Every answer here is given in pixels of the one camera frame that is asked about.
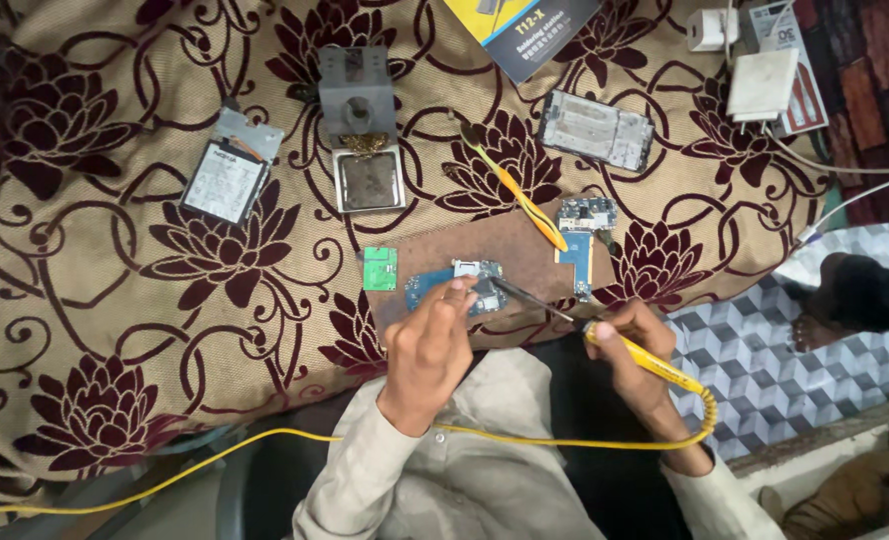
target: geometric tile floor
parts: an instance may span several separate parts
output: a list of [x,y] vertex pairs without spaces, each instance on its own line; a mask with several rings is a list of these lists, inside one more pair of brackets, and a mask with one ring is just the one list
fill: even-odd
[[[706,442],[723,460],[889,401],[889,332],[860,333],[807,353],[791,346],[791,321],[801,310],[786,287],[816,287],[821,262],[835,252],[867,255],[889,268],[889,224],[829,232],[744,293],[665,318],[678,336],[672,364],[718,401],[718,423]],[[696,430],[701,399],[675,385],[672,399]]]

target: white power adapter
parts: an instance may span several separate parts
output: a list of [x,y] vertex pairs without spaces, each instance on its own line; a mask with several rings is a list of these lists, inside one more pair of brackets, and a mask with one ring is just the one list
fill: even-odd
[[[687,49],[692,53],[725,50],[725,19],[728,10],[698,9],[687,19]],[[739,39],[739,12],[731,10],[727,23],[727,40],[734,45]]]
[[783,49],[737,58],[727,96],[732,122],[768,122],[788,110],[798,54],[798,49]]

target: brown wooden board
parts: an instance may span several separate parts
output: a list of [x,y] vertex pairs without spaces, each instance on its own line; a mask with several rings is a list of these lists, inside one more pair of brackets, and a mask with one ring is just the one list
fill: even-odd
[[[541,210],[556,220],[561,200],[540,204]],[[397,249],[397,286],[394,291],[366,291],[378,336],[384,342],[384,331],[408,314],[404,301],[404,285],[417,274],[451,267],[451,261],[495,261],[501,264],[504,278],[546,302],[574,296],[574,265],[555,262],[555,248],[522,210],[472,221],[460,227],[430,232],[396,244],[383,246]],[[359,266],[361,256],[357,257]],[[601,289],[615,282],[611,254],[595,239],[591,249],[591,288]],[[483,313],[468,320],[468,325],[486,323],[524,311],[533,311],[510,299],[499,311]]]

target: product box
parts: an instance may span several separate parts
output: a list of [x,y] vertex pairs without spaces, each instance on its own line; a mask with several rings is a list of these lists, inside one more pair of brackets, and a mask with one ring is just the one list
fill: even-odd
[[[741,10],[741,36],[748,47],[748,52],[771,52],[762,50],[764,39],[769,36],[775,19],[785,9],[786,4],[787,2],[776,2]],[[791,104],[787,111],[770,123],[771,131],[776,137],[785,138],[828,126],[828,112],[825,110],[821,93],[818,92],[818,81],[815,80],[808,50],[802,40],[801,28],[798,26],[793,8],[778,21],[774,32],[777,34],[777,47],[776,49],[771,47],[772,50],[798,49],[798,75],[795,77],[791,92]]]
[[597,0],[444,0],[516,84],[551,60],[600,8]]

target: hand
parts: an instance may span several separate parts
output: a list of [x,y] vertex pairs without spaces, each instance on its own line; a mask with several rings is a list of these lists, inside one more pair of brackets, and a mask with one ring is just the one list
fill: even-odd
[[605,360],[614,370],[614,390],[642,422],[675,415],[668,383],[635,362],[620,335],[644,350],[668,362],[675,350],[675,332],[666,326],[641,300],[635,298],[622,307],[609,323],[598,324],[595,338],[600,346],[585,341],[584,349],[592,360]]
[[478,298],[476,276],[455,277],[433,287],[417,308],[388,326],[388,380],[377,405],[405,436],[428,431],[472,364],[468,310]]
[[[591,359],[603,359],[611,365],[614,391],[654,438],[663,441],[687,439],[691,432],[668,394],[668,383],[635,362],[621,335],[668,362],[677,342],[675,332],[643,301],[634,299],[621,308],[610,323],[599,323],[595,327],[598,346],[585,342],[584,348]],[[690,477],[702,477],[715,467],[698,445],[666,451],[663,459],[672,471]]]

